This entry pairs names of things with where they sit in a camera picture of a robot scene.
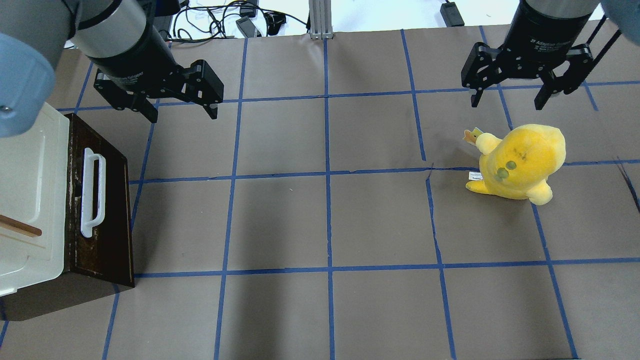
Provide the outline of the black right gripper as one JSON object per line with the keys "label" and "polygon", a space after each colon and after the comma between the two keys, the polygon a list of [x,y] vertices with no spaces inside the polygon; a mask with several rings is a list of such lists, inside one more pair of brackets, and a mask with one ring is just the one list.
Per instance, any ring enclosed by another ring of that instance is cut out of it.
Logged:
{"label": "black right gripper", "polygon": [[[540,111],[551,96],[576,91],[595,67],[589,44],[574,46],[590,16],[592,4],[519,4],[502,46],[473,44],[461,69],[461,85],[478,107],[485,89],[505,79],[542,80],[534,98]],[[564,62],[562,75],[554,70]]]}

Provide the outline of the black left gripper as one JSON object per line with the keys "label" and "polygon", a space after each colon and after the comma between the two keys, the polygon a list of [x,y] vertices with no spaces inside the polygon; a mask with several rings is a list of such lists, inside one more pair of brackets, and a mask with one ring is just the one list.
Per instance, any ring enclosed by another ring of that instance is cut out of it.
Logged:
{"label": "black left gripper", "polygon": [[196,60],[188,68],[180,66],[151,23],[132,48],[91,61],[98,68],[93,88],[117,111],[130,109],[156,124],[158,109],[149,96],[194,103],[212,120],[218,118],[218,105],[224,101],[222,80],[206,60]]}

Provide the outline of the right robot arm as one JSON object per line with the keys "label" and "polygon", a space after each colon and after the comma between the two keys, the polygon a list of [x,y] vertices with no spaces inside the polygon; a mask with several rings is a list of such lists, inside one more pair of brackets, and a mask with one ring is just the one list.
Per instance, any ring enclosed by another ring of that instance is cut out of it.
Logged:
{"label": "right robot arm", "polygon": [[[589,42],[575,41],[598,6],[603,9],[602,21],[611,20],[617,31],[593,55]],[[541,110],[552,96],[576,91],[621,36],[638,44],[639,30],[637,0],[521,0],[500,47],[473,44],[461,70],[461,84],[469,89],[475,108],[492,85],[506,79],[540,79],[534,106]]]}

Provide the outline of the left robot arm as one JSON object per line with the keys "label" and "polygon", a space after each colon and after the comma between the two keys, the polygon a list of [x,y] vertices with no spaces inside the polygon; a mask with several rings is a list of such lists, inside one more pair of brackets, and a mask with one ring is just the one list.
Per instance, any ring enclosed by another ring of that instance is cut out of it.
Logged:
{"label": "left robot arm", "polygon": [[97,67],[94,89],[115,110],[151,123],[151,100],[201,105],[211,119],[224,84],[208,62],[176,62],[154,25],[181,9],[179,0],[3,0],[0,3],[0,133],[21,135],[35,123],[55,86],[67,41]]}

